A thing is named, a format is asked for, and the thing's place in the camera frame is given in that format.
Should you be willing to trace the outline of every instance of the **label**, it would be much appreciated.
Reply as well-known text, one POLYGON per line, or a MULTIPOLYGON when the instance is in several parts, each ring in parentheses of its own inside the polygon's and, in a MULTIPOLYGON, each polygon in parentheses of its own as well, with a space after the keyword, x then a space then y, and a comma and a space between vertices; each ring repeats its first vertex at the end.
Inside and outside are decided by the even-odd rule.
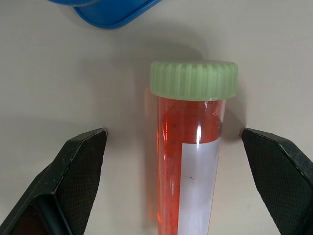
POLYGON ((221 139, 182 144, 178 235, 207 235, 221 139))

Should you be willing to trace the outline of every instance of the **blue lid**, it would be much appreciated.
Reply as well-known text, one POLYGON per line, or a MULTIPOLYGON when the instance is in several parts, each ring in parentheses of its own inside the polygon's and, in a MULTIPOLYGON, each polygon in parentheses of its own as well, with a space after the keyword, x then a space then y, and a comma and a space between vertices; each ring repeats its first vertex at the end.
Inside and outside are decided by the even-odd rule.
POLYGON ((93 2, 97 2, 99 0, 49 0, 49 1, 63 5, 82 6, 93 2))
POLYGON ((100 28, 119 28, 147 11, 161 0, 50 0, 75 6, 88 23, 100 28))

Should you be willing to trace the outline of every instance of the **orange liquid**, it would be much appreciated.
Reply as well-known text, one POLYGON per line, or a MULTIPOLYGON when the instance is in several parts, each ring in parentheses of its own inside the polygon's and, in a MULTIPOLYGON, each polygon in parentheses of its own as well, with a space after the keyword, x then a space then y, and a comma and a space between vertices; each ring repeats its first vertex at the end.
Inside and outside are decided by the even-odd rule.
POLYGON ((221 136, 223 101, 160 97, 158 105, 158 234, 177 235, 182 144, 208 143, 221 136))

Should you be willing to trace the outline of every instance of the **test tube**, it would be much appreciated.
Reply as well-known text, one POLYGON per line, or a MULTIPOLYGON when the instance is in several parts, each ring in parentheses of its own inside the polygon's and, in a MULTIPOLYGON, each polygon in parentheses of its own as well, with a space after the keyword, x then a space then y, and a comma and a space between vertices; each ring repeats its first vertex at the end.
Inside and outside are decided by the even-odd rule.
POLYGON ((231 62, 151 66, 158 96, 158 234, 207 235, 225 100, 237 92, 231 62))

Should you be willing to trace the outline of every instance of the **white table surface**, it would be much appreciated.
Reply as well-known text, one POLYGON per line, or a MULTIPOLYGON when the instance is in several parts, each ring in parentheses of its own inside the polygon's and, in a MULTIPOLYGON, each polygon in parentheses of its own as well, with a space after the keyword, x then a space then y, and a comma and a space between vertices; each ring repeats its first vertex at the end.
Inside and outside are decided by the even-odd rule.
POLYGON ((67 139, 107 127, 85 234, 156 234, 149 64, 215 59, 239 65, 240 89, 227 104, 209 234, 278 235, 236 137, 242 122, 313 159, 312 9, 311 0, 163 0, 106 31, 45 0, 2 0, 0 223, 67 139))

